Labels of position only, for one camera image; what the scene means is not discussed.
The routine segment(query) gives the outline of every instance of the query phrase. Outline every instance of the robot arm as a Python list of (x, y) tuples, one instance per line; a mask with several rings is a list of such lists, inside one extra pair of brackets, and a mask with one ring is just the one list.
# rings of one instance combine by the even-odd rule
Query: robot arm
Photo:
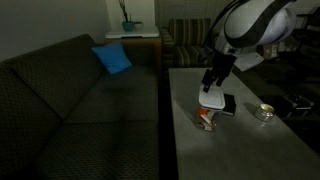
[[(208, 92), (214, 81), (220, 86), (236, 61), (239, 48), (278, 42), (295, 26), (296, 16), (287, 6), (296, 0), (234, 0), (217, 17), (217, 22), (230, 11), (215, 46), (213, 67), (207, 70), (202, 83)], [(199, 61), (205, 55), (200, 53)]]

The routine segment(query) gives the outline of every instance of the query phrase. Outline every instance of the throw pillow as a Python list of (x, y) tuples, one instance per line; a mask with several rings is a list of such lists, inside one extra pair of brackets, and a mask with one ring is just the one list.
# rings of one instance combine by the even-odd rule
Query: throw pillow
[(91, 49), (99, 57), (110, 74), (115, 74), (132, 66), (120, 41)]

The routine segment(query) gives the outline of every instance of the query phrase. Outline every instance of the cup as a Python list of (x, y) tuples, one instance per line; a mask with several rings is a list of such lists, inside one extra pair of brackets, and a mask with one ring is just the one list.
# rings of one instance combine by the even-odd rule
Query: cup
[(141, 30), (143, 28), (143, 23), (138, 21), (138, 22), (135, 22), (134, 24), (134, 29), (135, 30)]
[(274, 116), (274, 108), (269, 104), (261, 104), (257, 107), (254, 115), (261, 121), (267, 122)]

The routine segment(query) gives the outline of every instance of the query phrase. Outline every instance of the table top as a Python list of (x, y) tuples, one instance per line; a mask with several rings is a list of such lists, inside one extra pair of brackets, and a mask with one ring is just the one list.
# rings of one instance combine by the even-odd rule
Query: table top
[(320, 158), (277, 116), (254, 116), (263, 103), (234, 74), (222, 84), (234, 116), (216, 116), (214, 132), (196, 128), (205, 68), (169, 69), (179, 179), (320, 179)]
[(159, 29), (157, 26), (153, 27), (143, 27), (141, 30), (133, 30), (130, 32), (120, 31), (110, 31), (105, 35), (107, 39), (117, 39), (117, 38), (131, 38), (131, 37), (159, 37)]

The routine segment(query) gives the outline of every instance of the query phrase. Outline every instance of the black object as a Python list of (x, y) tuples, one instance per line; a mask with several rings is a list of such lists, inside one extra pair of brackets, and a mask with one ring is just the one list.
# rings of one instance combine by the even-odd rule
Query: black object
[(314, 102), (301, 95), (286, 95), (276, 99), (273, 106), (279, 117), (288, 118), (310, 115)]
[(207, 69), (202, 78), (203, 91), (208, 92), (214, 81), (217, 81), (217, 86), (221, 86), (224, 79), (229, 76), (235, 60), (235, 56), (224, 55), (217, 51), (212, 59), (212, 69)]
[(224, 94), (225, 107), (222, 109), (222, 114), (233, 116), (236, 112), (236, 102), (231, 94)]

